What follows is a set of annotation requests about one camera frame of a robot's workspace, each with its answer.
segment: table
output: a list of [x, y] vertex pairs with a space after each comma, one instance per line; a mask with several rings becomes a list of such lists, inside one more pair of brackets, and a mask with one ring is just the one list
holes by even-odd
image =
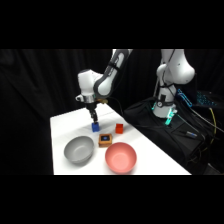
[[[55, 175], [115, 175], [105, 162], [107, 148], [98, 146], [100, 134], [112, 134], [113, 143], [124, 142], [135, 149], [138, 160], [131, 175], [190, 175], [108, 105], [99, 104], [96, 111], [100, 124], [97, 133], [92, 132], [93, 121], [85, 108], [50, 119]], [[124, 124], [124, 134], [115, 133], [116, 123]], [[93, 156], [84, 166], [74, 165], [64, 156], [65, 146], [79, 136], [88, 136], [95, 144]]]

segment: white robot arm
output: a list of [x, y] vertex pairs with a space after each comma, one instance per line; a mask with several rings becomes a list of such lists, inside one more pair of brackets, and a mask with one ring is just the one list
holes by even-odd
[[165, 64], [157, 70], [160, 91], [153, 113], [171, 121], [176, 113], [176, 88], [173, 84], [188, 84], [194, 78], [195, 70], [187, 62], [184, 49], [162, 49], [162, 58]]
[[[92, 70], [81, 71], [78, 75], [81, 95], [77, 101], [84, 102], [86, 108], [97, 122], [96, 99], [106, 99], [114, 89], [114, 82], [124, 67], [133, 49], [113, 49], [112, 59], [104, 73], [98, 74]], [[160, 92], [154, 107], [154, 114], [160, 118], [170, 118], [170, 112], [175, 112], [175, 84], [187, 84], [194, 75], [194, 69], [188, 64], [183, 49], [162, 49], [162, 64], [157, 75], [160, 80]]]

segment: red bowl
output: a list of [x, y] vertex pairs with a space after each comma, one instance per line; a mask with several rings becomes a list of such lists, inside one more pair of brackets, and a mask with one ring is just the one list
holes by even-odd
[[137, 162], [135, 150], [126, 143], [115, 143], [106, 151], [106, 163], [117, 174], [130, 172]]

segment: black curtain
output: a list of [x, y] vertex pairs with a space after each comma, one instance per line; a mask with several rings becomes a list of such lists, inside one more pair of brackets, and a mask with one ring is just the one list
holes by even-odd
[[[189, 64], [198, 74], [198, 89], [224, 96], [224, 49], [185, 49]], [[135, 49], [113, 94], [124, 109], [153, 96], [161, 49]]]
[[[224, 95], [224, 50], [185, 52], [199, 89]], [[49, 119], [84, 107], [75, 101], [79, 71], [103, 73], [111, 55], [112, 49], [0, 50], [0, 174], [53, 174]], [[160, 49], [133, 51], [113, 94], [123, 109], [153, 95], [160, 61]]]
[[50, 117], [84, 107], [77, 75], [109, 49], [0, 50], [0, 174], [53, 174]]

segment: blue cube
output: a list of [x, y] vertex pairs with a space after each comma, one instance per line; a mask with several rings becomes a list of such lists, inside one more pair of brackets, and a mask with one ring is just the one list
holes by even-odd
[[92, 129], [93, 129], [93, 132], [99, 132], [100, 131], [100, 126], [99, 126], [99, 123], [92, 123]]

